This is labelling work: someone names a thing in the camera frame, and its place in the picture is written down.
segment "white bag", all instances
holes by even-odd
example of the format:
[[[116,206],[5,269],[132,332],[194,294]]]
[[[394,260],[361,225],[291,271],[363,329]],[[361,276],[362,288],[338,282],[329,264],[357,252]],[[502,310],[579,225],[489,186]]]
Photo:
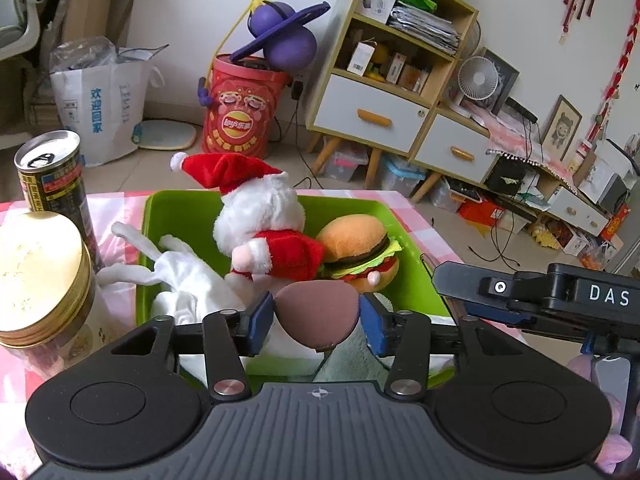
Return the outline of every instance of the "white bag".
[[[80,136],[86,167],[100,166],[133,152],[140,142],[146,85],[158,50],[126,51],[129,62],[55,72],[51,84],[64,128]]]

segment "crosshair symbol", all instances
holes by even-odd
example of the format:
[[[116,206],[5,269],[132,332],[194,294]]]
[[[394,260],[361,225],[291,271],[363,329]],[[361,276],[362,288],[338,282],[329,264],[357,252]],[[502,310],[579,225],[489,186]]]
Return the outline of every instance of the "crosshair symbol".
[[[313,395],[316,399],[324,399],[331,392],[328,392],[324,388],[316,388],[315,390],[313,390],[312,392],[309,392],[309,393],[311,395]]]

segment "black can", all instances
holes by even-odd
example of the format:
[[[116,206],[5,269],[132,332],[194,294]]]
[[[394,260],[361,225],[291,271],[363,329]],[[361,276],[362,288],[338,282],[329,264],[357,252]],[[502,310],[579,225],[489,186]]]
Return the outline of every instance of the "black can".
[[[82,235],[94,270],[100,270],[104,265],[86,201],[78,134],[58,130],[37,136],[17,151],[14,163],[31,211],[69,218]]]

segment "lay's logo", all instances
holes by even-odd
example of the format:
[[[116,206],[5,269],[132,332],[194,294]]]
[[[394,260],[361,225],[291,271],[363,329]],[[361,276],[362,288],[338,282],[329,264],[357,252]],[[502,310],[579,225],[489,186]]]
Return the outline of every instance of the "lay's logo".
[[[222,129],[233,139],[241,139],[254,126],[254,120],[240,110],[233,110],[222,119]]]

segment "can pull tab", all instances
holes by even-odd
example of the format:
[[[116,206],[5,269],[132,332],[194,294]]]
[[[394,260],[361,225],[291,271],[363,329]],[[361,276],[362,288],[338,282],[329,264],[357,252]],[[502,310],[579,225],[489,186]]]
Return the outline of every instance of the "can pull tab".
[[[51,164],[54,158],[56,158],[56,155],[53,153],[43,153],[36,158],[32,158],[27,164],[27,168],[42,168],[43,166]]]

